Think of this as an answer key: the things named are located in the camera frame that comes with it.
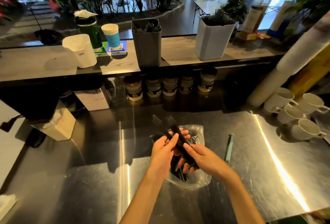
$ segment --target stainless steel counter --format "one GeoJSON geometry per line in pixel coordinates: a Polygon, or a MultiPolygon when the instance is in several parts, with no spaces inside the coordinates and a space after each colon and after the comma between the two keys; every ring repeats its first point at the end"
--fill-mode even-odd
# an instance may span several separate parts
{"type": "MultiPolygon", "coordinates": [[[[7,194],[17,204],[1,223],[118,223],[148,166],[152,115],[204,126],[205,146],[240,175],[266,221],[330,206],[330,148],[321,139],[283,137],[270,116],[225,113],[221,92],[143,98],[117,109],[83,112],[72,140],[28,148],[7,194]]],[[[224,186],[195,191],[165,181],[150,223],[236,223],[224,186]]]]}

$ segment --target clear plastic bag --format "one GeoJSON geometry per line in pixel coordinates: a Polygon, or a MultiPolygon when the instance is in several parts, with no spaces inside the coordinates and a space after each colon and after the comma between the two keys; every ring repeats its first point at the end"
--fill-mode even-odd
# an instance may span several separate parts
{"type": "MultiPolygon", "coordinates": [[[[191,144],[199,144],[205,146],[204,141],[204,128],[201,125],[183,125],[180,126],[180,128],[183,128],[184,130],[189,130],[189,134],[191,135],[191,138],[188,140],[191,144]]],[[[212,179],[212,176],[208,175],[201,169],[198,169],[192,174],[188,173],[188,180],[186,182],[181,181],[179,178],[177,178],[172,173],[169,173],[167,175],[166,180],[171,182],[172,184],[184,187],[189,190],[196,190],[198,188],[207,186],[212,179]]]]}

